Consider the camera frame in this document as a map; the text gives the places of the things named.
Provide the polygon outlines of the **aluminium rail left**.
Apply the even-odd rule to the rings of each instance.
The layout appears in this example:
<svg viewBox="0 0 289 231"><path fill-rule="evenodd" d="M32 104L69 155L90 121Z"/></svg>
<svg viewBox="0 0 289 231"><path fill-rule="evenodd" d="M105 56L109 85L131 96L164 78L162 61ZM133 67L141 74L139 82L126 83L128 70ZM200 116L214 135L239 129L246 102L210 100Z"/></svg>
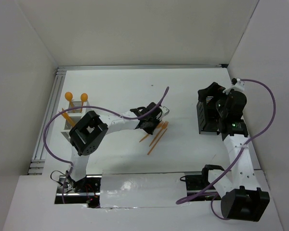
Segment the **aluminium rail left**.
<svg viewBox="0 0 289 231"><path fill-rule="evenodd" d="M66 76L66 71L58 68L55 74L54 83L47 103L43 122L35 145L31 163L28 168L28 175L41 175L43 172L47 151L44 148L43 132L49 120L57 113L57 107L60 101L60 96Z"/></svg>

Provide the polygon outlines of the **aluminium rail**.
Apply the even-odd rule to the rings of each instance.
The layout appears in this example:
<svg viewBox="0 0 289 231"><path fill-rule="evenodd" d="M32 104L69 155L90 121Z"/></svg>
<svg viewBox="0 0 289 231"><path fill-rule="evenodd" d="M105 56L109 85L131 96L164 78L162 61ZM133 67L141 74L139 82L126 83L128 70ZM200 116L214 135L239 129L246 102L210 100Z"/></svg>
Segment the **aluminium rail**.
<svg viewBox="0 0 289 231"><path fill-rule="evenodd" d="M229 64L163 64L163 65L94 65L94 66L60 66L58 72L71 70L126 70L126 69L195 69L227 68Z"/></svg>
<svg viewBox="0 0 289 231"><path fill-rule="evenodd" d="M60 101L60 96L66 76L66 71L58 68L55 74L54 83L47 103L43 122L35 145L31 163L28 168L28 175L41 175L43 172L47 151L44 148L43 132L49 120L57 113L57 107Z"/></svg>

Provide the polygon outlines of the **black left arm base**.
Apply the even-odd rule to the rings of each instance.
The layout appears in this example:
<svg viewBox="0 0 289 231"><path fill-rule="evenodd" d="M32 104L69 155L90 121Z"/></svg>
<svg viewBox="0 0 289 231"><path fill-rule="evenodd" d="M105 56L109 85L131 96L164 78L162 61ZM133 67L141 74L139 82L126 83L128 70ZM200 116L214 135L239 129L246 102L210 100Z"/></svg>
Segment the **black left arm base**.
<svg viewBox="0 0 289 231"><path fill-rule="evenodd" d="M54 170L50 179L57 184L54 203L85 204L88 208L100 208L101 175L88 175L80 184L73 188L61 171Z"/></svg>

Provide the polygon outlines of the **black utensil caddy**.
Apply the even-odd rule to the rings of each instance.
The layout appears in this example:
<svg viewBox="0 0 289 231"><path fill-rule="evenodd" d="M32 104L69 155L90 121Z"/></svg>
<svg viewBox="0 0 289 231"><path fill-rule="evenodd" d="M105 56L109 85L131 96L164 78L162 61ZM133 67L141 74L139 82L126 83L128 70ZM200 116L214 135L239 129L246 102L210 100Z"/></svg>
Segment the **black utensil caddy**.
<svg viewBox="0 0 289 231"><path fill-rule="evenodd" d="M221 94L213 95L205 93L203 90L198 91L197 102L197 121L199 134L213 132L220 134L218 121L220 115L218 113L216 103L223 99Z"/></svg>

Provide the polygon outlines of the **orange plastic fork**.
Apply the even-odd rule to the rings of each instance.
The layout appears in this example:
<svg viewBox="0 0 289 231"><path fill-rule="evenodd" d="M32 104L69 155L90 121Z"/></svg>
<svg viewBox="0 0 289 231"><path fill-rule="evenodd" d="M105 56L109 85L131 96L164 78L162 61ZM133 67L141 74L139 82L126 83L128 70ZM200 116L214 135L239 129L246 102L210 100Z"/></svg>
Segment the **orange plastic fork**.
<svg viewBox="0 0 289 231"><path fill-rule="evenodd" d="M153 145L153 143L156 141L156 139L159 137L159 135L162 133L162 131L167 128L168 123L169 123L168 121L163 122L163 124L160 126L159 132L158 132L157 135L154 137L154 139L151 141L151 143L150 143L149 146L152 146L152 145Z"/></svg>
<svg viewBox="0 0 289 231"><path fill-rule="evenodd" d="M156 129L161 128L162 125L163 125L163 123L164 123L164 122L161 121L161 122L157 125ZM149 136L149 134L146 134L143 138L141 138L141 139L139 140L139 142L144 141L148 136Z"/></svg>

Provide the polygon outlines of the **white tape sheet front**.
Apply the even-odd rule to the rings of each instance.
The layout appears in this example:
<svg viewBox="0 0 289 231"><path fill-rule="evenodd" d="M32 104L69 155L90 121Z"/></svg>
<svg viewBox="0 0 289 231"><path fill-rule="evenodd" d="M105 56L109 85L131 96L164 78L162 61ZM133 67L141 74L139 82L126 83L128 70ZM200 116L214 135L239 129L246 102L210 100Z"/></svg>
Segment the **white tape sheet front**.
<svg viewBox="0 0 289 231"><path fill-rule="evenodd" d="M183 173L103 174L101 208L175 207L187 196Z"/></svg>

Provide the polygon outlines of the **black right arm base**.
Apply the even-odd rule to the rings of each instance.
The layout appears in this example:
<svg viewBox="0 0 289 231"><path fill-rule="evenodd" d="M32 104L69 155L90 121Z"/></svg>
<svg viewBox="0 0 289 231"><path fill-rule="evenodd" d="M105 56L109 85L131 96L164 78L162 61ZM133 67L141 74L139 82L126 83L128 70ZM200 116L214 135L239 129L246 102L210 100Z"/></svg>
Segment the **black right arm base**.
<svg viewBox="0 0 289 231"><path fill-rule="evenodd" d="M210 170L222 170L224 169L218 165L205 165L201 171L201 173L197 174L187 174L180 177L180 181L184 182L186 185L187 196L191 196L197 194L202 189L207 187L210 183L208 181L208 172ZM197 198L191 200L194 201L211 201L214 195L216 194L216 190L213 186L211 186L204 195L201 195Z"/></svg>

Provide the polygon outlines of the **white utensil caddy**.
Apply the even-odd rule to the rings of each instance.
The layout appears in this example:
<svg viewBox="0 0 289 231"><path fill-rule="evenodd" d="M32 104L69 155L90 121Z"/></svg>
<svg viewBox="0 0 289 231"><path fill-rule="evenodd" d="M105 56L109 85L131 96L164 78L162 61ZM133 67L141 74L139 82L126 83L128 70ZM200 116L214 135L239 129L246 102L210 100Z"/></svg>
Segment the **white utensil caddy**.
<svg viewBox="0 0 289 231"><path fill-rule="evenodd" d="M64 105L64 107L61 108L60 112L62 110L65 110L67 108L72 108L72 105L67 101ZM70 110L67 112L69 117L73 120L74 123L77 123L80 121L80 119L88 112L90 111L89 108L79 108ZM59 116L60 121L60 132L64 136L64 138L70 142L70 136L69 132L72 129L72 125L61 115Z"/></svg>

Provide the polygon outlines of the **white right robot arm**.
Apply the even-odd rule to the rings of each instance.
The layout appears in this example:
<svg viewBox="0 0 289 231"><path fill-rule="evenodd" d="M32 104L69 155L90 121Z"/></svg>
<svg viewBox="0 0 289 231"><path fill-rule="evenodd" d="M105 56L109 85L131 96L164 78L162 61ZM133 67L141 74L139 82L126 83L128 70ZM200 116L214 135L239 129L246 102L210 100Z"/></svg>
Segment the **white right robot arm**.
<svg viewBox="0 0 289 231"><path fill-rule="evenodd" d="M198 91L197 119L199 133L220 134L231 162L232 178L221 166L205 165L201 185L215 188L221 198L224 219L258 222L267 208L269 193L261 189L255 177L249 146L249 133L243 120L247 98L244 83L226 89L213 82Z"/></svg>

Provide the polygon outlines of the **aluminium rail back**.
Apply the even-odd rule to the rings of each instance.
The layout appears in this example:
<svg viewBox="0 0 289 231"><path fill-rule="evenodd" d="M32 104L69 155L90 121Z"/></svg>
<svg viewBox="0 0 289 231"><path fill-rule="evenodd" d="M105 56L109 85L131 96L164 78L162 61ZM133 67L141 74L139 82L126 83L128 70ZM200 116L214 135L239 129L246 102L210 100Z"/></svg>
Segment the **aluminium rail back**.
<svg viewBox="0 0 289 231"><path fill-rule="evenodd" d="M94 65L94 66L60 66L58 72L71 70L126 70L126 69L195 69L227 68L229 64L163 64L163 65Z"/></svg>

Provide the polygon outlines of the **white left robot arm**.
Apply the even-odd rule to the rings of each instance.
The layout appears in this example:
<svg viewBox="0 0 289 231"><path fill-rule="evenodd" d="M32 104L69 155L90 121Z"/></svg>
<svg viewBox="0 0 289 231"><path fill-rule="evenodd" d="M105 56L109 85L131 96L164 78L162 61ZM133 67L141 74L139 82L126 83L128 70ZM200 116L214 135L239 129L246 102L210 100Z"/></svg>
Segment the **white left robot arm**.
<svg viewBox="0 0 289 231"><path fill-rule="evenodd" d="M87 112L70 130L70 143L73 146L70 170L67 177L68 186L75 192L85 188L86 168L89 156L94 153L103 138L122 130L142 129L152 135L163 117L170 110L151 102L147 107L130 109L119 115L98 115L95 111Z"/></svg>

